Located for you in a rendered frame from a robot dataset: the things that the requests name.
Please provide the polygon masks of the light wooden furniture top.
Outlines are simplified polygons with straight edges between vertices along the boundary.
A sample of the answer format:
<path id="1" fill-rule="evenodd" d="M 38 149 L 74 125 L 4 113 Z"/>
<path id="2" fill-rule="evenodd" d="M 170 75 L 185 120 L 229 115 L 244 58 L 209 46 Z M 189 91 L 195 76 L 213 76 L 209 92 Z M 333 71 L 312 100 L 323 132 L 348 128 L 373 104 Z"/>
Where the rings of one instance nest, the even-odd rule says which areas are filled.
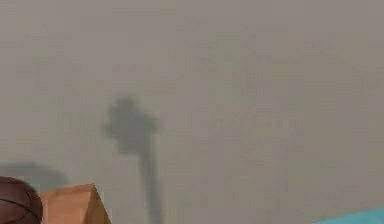
<path id="1" fill-rule="evenodd" d="M 40 198 L 42 224 L 112 224 L 93 183 L 42 191 Z"/>

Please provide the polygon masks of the brown basketball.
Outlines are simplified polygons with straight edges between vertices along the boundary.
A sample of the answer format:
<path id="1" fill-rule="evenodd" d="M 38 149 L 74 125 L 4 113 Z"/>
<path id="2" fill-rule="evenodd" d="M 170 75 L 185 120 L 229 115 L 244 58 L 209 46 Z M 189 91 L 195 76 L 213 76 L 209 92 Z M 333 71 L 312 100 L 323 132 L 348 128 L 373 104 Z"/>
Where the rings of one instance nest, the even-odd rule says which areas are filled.
<path id="1" fill-rule="evenodd" d="M 28 183 L 0 176 L 0 224 L 41 224 L 43 204 Z"/>

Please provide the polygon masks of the turquoise bed cover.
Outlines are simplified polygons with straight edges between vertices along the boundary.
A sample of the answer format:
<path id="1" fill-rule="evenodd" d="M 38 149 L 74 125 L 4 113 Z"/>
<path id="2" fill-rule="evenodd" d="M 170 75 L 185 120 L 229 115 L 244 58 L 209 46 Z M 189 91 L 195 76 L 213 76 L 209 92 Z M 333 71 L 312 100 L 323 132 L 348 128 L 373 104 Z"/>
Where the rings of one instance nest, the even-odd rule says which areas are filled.
<path id="1" fill-rule="evenodd" d="M 349 214 L 313 224 L 384 224 L 384 208 Z"/>

